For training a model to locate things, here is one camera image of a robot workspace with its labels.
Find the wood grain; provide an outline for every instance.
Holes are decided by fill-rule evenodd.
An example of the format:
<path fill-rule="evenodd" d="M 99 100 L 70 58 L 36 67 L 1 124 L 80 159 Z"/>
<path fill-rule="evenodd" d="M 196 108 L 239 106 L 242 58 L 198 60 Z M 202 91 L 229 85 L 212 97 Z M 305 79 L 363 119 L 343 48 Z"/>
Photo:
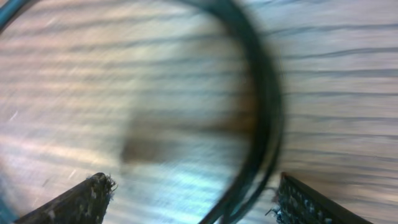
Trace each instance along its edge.
<path fill-rule="evenodd" d="M 239 3 L 283 71 L 279 170 L 373 223 L 396 223 L 398 2 Z M 197 223 L 239 171 L 256 123 L 227 34 L 175 2 L 34 5 L 0 36 L 7 201 L 23 215 L 105 172 L 119 184 L 105 223 Z M 264 216 L 273 196 L 264 191 L 241 223 L 275 223 Z"/>

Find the black cable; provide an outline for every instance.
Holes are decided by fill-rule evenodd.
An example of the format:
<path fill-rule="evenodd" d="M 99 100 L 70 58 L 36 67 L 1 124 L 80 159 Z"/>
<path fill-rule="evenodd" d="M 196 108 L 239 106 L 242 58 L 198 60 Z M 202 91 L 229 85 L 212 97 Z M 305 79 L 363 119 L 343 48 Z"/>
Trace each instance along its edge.
<path fill-rule="evenodd" d="M 0 9 L 0 29 L 5 28 L 13 16 L 34 0 L 9 0 Z M 236 223 L 252 208 L 271 176 L 282 143 L 284 116 L 279 77 L 272 60 L 264 52 L 254 28 L 232 0 L 178 0 L 199 7 L 217 17 L 241 43 L 251 72 L 257 97 L 257 126 L 252 146 L 241 172 L 219 202 L 200 224 L 214 223 L 221 217 L 223 224 Z M 271 155 L 266 173 L 254 193 L 244 198 L 259 172 L 264 157 Z"/>

